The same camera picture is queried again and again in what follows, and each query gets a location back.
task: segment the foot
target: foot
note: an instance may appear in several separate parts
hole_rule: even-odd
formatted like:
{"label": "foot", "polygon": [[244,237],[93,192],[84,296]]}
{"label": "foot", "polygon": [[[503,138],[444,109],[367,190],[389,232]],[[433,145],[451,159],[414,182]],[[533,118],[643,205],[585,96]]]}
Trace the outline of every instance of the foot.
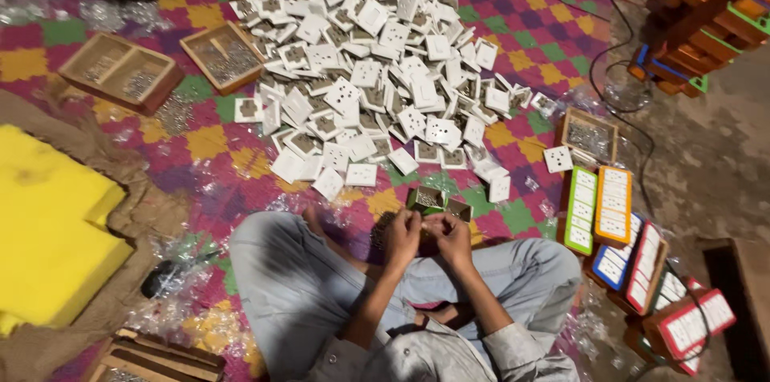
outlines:
{"label": "foot", "polygon": [[362,262],[359,259],[356,259],[348,250],[342,248],[340,244],[329,238],[329,235],[327,235],[321,227],[321,222],[318,220],[318,212],[316,211],[315,206],[308,206],[305,211],[302,212],[302,217],[305,222],[307,222],[307,228],[310,229],[311,232],[325,239],[326,245],[333,252],[339,254],[342,259],[345,259],[345,261],[353,265],[354,268],[361,271],[367,277],[375,281],[380,278],[380,275],[382,274],[382,267],[378,267],[377,265],[372,265],[370,263]]}

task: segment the light blue jeans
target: light blue jeans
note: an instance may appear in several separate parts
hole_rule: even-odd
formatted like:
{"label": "light blue jeans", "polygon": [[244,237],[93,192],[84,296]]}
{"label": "light blue jeans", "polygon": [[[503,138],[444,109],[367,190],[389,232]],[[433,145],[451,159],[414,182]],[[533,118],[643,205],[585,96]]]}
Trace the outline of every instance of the light blue jeans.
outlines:
{"label": "light blue jeans", "polygon": [[[345,325],[373,285],[333,252],[300,216],[257,212],[230,238],[230,258],[270,379],[303,377],[327,339]],[[577,258],[545,239],[522,239],[473,252],[474,265],[511,318],[549,349],[581,282]],[[467,302],[440,257],[415,259],[401,279],[380,329],[411,324],[409,303]],[[476,322],[458,330],[489,358]]]}

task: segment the yellow foam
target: yellow foam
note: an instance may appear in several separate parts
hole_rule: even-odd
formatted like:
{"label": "yellow foam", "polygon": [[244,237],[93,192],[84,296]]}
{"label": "yellow foam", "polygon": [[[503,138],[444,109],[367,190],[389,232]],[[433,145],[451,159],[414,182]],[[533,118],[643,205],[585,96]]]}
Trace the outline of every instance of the yellow foam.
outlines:
{"label": "yellow foam", "polygon": [[0,335],[72,323],[132,249],[106,231],[117,183],[10,125],[0,126]]}

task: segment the wooden compartment box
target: wooden compartment box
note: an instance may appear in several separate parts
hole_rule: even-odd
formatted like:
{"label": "wooden compartment box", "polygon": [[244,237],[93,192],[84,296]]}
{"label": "wooden compartment box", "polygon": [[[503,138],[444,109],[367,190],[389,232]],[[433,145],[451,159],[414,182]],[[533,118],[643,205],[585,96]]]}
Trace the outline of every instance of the wooden compartment box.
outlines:
{"label": "wooden compartment box", "polygon": [[184,77],[168,56],[105,33],[85,43],[59,74],[79,89],[148,116]]}
{"label": "wooden compartment box", "polygon": [[[580,146],[575,146],[569,142],[569,128],[570,124],[576,123],[578,125],[587,126],[589,128],[599,128],[607,132],[608,135],[608,146],[607,146],[607,153],[606,157],[604,158],[597,158],[597,156],[590,151],[587,151]],[[575,109],[573,107],[567,107],[567,112],[564,114],[564,117],[559,124],[557,130],[557,139],[555,141],[556,146],[568,146],[574,150],[579,150],[586,155],[589,155],[591,158],[596,158],[597,160],[600,160],[604,163],[613,163],[615,162],[615,158],[618,155],[618,127],[615,125],[611,125],[607,123],[606,121],[603,121],[602,119],[598,118],[597,116],[594,116],[590,113],[587,113],[582,110]]]}
{"label": "wooden compartment box", "polygon": [[[234,92],[262,74],[265,58],[232,22],[192,34],[179,44],[221,95]],[[238,65],[244,66],[242,72]]]}

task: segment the grey shirt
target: grey shirt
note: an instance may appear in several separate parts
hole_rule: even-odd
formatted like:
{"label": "grey shirt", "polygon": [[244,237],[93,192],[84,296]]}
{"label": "grey shirt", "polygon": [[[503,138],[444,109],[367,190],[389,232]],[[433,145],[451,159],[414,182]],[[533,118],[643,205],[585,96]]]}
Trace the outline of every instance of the grey shirt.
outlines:
{"label": "grey shirt", "polygon": [[[578,382],[572,360],[547,355],[553,334],[532,333],[518,323],[483,338],[504,382]],[[424,330],[392,338],[367,352],[331,338],[305,382],[496,381],[492,369],[465,338],[430,320]]]}

